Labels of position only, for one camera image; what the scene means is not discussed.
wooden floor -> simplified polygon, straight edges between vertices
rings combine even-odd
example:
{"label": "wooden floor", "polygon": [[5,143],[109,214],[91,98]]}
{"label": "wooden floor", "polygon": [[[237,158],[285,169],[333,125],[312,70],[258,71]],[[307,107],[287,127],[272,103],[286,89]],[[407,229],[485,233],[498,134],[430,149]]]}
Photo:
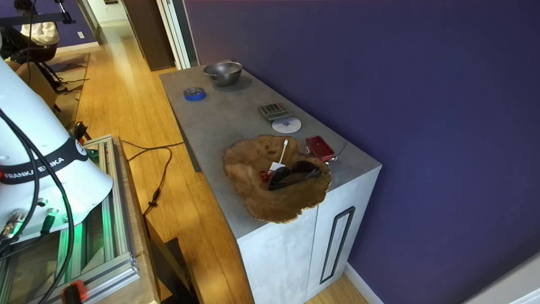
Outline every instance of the wooden floor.
{"label": "wooden floor", "polygon": [[[140,146],[183,142],[159,74],[144,61],[128,23],[102,25],[103,40],[91,50],[77,120],[93,137],[107,134]],[[139,149],[124,145],[128,156]],[[204,304],[253,303],[235,239],[202,173],[194,172],[184,145],[171,148],[158,206],[147,218],[164,241],[177,237]],[[167,151],[145,153],[130,163],[140,207],[157,188]],[[311,304],[365,303],[345,277]]]}

person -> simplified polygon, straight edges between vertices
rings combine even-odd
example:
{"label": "person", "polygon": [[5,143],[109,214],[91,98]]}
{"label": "person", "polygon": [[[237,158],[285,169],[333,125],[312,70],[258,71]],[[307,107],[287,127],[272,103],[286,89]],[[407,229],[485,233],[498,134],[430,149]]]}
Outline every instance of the person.
{"label": "person", "polygon": [[[23,16],[30,16],[31,13],[37,15],[37,10],[32,7],[31,0],[15,0],[13,4]],[[55,48],[60,40],[54,22],[34,23],[32,24],[32,33],[30,33],[29,24],[23,25],[20,32],[13,27],[1,27],[0,35],[2,35],[0,49],[2,59],[10,58],[20,64],[28,60],[29,43],[31,48]]]}

white disc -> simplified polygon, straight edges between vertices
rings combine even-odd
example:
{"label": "white disc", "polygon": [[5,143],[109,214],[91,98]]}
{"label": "white disc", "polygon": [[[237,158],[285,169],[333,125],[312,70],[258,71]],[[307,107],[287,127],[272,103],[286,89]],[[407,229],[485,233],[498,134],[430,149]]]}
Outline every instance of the white disc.
{"label": "white disc", "polygon": [[302,123],[296,117],[288,116],[272,122],[272,128],[279,133],[289,134],[300,130]]}

wooden bowl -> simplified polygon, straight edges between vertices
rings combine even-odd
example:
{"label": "wooden bowl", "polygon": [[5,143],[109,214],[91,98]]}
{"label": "wooden bowl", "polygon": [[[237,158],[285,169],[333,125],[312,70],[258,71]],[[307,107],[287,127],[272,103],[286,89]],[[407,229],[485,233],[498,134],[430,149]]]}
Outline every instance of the wooden bowl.
{"label": "wooden bowl", "polygon": [[[260,172],[279,162],[285,139],[289,144],[282,163],[290,169],[297,161],[310,161],[321,168],[321,175],[268,191],[268,182],[261,181]],[[332,180],[328,166],[314,156],[299,153],[296,139],[289,136],[260,135],[238,141],[225,150],[223,164],[234,191],[245,199],[249,214],[266,222],[291,222],[303,210],[316,207],[325,199]]]}

purple wall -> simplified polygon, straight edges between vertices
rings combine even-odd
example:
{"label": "purple wall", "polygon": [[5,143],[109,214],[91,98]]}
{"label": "purple wall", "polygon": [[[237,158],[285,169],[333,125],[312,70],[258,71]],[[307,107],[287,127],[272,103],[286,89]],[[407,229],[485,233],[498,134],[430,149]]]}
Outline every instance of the purple wall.
{"label": "purple wall", "polygon": [[[70,13],[71,18],[73,18],[77,23],[75,24],[63,24],[62,22],[57,22],[58,25],[58,34],[60,35],[60,42],[58,42],[59,47],[67,47],[70,45],[83,44],[88,42],[94,42],[94,38],[90,27],[86,23],[86,20],[83,17],[83,13],[80,11],[79,6],[77,5],[76,0],[65,0],[64,1],[65,10]],[[36,9],[40,14],[47,14],[53,12],[60,12],[58,6],[53,0],[39,0],[36,2]],[[18,16],[19,13],[13,7],[12,0],[2,0],[0,1],[0,18],[2,17],[13,17]],[[84,38],[79,38],[77,32],[83,32]]]}
{"label": "purple wall", "polygon": [[383,163],[349,262],[385,304],[459,303],[540,251],[540,2],[442,2],[187,3],[202,64]]}

